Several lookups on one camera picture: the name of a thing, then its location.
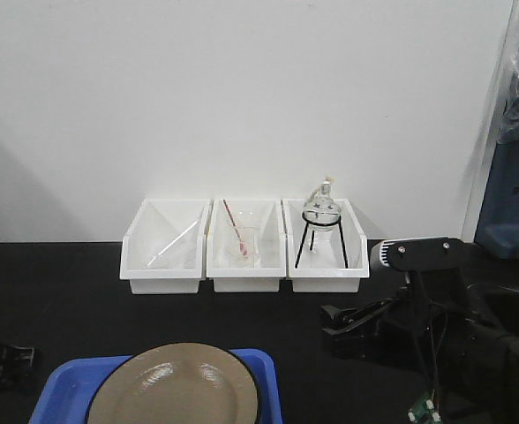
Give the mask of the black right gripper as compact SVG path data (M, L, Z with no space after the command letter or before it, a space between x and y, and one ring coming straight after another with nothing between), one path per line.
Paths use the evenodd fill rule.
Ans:
M341 359L363 359L378 351L402 367L438 367L448 340L474 319L463 273L438 269L403 276L392 298L363 307L321 306L324 350ZM370 337L358 333L370 326Z

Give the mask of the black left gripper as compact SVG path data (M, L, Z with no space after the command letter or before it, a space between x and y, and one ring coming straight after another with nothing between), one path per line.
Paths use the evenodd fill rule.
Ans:
M22 385L33 373L36 349L0 343L0 390Z

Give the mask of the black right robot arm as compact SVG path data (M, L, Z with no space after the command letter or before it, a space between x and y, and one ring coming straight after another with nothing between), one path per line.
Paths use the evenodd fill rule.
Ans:
M409 273L395 296L320 307L331 355L415 371L441 415L449 393L519 423L519 289L466 284L459 269Z

